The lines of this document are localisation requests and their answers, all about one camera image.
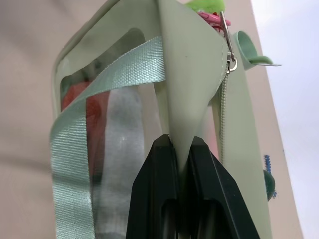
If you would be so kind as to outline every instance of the red fabric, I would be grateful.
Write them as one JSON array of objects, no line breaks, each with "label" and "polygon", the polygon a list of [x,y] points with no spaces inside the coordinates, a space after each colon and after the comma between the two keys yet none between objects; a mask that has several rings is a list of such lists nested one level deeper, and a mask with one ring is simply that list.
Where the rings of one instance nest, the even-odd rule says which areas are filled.
[{"label": "red fabric", "polygon": [[[86,81],[72,85],[63,97],[62,110],[84,91],[90,83],[90,81]],[[103,170],[106,112],[109,94],[110,92],[103,92],[86,99],[86,130],[90,176],[99,176]]]}]

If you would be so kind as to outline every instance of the webbing strap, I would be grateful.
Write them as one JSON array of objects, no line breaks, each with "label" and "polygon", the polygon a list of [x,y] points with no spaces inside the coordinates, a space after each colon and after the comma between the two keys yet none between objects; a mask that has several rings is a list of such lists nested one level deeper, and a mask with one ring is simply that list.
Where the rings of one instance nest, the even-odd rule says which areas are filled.
[{"label": "webbing strap", "polygon": [[50,134],[57,239],[95,239],[86,138],[86,98],[165,79],[161,37],[109,65],[57,118]]}]

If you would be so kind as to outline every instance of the bag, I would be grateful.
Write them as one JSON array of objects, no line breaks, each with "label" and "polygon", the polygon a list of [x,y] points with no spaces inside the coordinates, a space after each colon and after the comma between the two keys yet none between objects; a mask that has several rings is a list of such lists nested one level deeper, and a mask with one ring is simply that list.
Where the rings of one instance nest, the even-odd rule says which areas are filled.
[{"label": "bag", "polygon": [[226,40],[174,0],[108,0],[74,35],[52,76],[57,238],[125,238],[130,190],[152,142],[170,135],[183,174],[194,136],[211,137],[212,112],[219,159],[260,237],[271,238],[237,36],[238,66],[228,74]]}]

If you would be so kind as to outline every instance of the pink clip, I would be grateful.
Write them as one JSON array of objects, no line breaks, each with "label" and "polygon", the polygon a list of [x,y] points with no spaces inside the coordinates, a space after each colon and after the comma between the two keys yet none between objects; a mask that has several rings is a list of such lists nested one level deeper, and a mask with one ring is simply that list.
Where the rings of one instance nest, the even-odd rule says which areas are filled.
[{"label": "pink clip", "polygon": [[[210,24],[219,24],[221,25],[221,19],[219,16],[216,16],[216,15],[213,15],[213,14],[209,14],[209,13],[206,13],[206,12],[203,12],[203,11],[200,11],[198,12],[198,14],[205,20],[207,21],[208,23]],[[229,20],[226,20],[226,24],[227,26],[230,26],[231,25],[231,21]]]}]

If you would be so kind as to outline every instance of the mint green bag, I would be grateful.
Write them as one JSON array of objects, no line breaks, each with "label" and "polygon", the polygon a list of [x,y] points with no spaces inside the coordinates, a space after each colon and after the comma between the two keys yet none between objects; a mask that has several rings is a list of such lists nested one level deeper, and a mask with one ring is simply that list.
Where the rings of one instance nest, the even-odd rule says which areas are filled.
[{"label": "mint green bag", "polygon": [[[271,238],[245,54],[234,38],[232,42],[238,66],[228,74],[225,39],[174,0],[109,0],[74,35],[58,56],[52,76],[56,119],[50,141],[57,239],[98,238],[99,208],[92,200],[88,144],[88,127],[95,123],[88,123],[88,102],[91,96],[122,87],[140,94],[145,153],[157,137],[169,133],[181,173],[194,136],[202,137],[199,129],[207,109],[213,110],[219,158],[236,180],[260,237]],[[75,84],[85,84],[84,89],[74,93],[75,99],[61,111]],[[143,98],[145,92],[149,98]],[[148,99],[155,105],[150,106]],[[158,116],[150,113],[153,108]],[[154,128],[157,117],[160,125]],[[125,238],[126,225],[119,221],[112,230],[118,229]]]}]

